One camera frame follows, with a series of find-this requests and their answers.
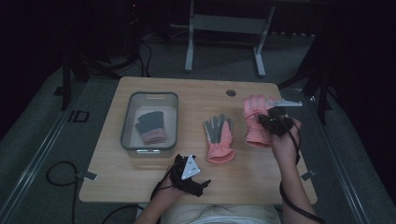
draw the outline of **gray glove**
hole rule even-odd
[[[146,145],[162,143],[166,140],[166,132],[163,127],[163,112],[154,111],[140,116],[135,127],[140,132]]]

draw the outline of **small round hole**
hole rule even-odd
[[[234,90],[227,90],[225,93],[231,97],[234,97],[236,95],[236,91],[234,91]]]

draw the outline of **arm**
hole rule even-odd
[[[155,224],[158,218],[160,218],[160,216],[168,210],[181,195],[184,194],[184,191],[177,188],[167,188],[169,186],[172,186],[172,181],[168,176],[165,178],[154,198],[142,211],[134,224]]]
[[[296,119],[293,121],[298,128],[301,127],[300,121]],[[296,142],[299,143],[300,139],[297,134],[297,128],[292,127],[290,132],[293,134]],[[272,146],[277,164],[279,166],[283,190],[285,190],[289,200],[297,207],[312,215],[315,215],[315,210],[306,196],[303,183],[301,182],[301,178],[295,164],[297,153],[290,136],[287,133],[281,137],[273,134]],[[285,202],[283,202],[283,215],[285,223],[317,223],[316,221],[311,220],[308,217],[304,217],[303,215],[294,211]]]

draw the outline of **white triangular marker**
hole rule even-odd
[[[197,163],[195,163],[194,158],[190,155],[187,158],[186,166],[184,167],[183,175],[181,175],[181,179],[185,180],[194,175],[198,175],[201,170],[198,168]]]

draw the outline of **table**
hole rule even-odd
[[[236,32],[245,34],[260,35],[257,47],[253,48],[254,59],[256,61],[258,75],[265,76],[265,69],[262,62],[262,47],[268,34],[271,19],[274,15],[275,7],[271,6],[266,19],[236,18],[203,15],[194,13],[194,0],[190,1],[190,23],[189,23],[189,45],[187,47],[186,64],[184,70],[192,71],[192,61],[194,55],[194,30],[210,30],[222,32]]]
[[[227,90],[236,92],[234,97]],[[174,162],[171,158],[131,158],[120,145],[120,135],[129,97],[135,91],[173,91],[179,97],[178,137],[175,156],[196,156],[201,173],[192,179],[212,182],[204,195],[183,195],[178,203],[281,203],[278,191],[280,172],[270,148],[250,147],[245,143],[246,123],[243,99],[264,94],[280,99],[275,84],[153,77],[123,77],[109,108],[103,130],[92,155],[88,171],[95,181],[84,180],[79,198],[92,203],[147,203]],[[233,119],[235,157],[224,164],[206,160],[208,145],[204,121],[224,113]],[[301,158],[298,169],[307,172]],[[311,203],[317,201],[311,180],[303,181]]]

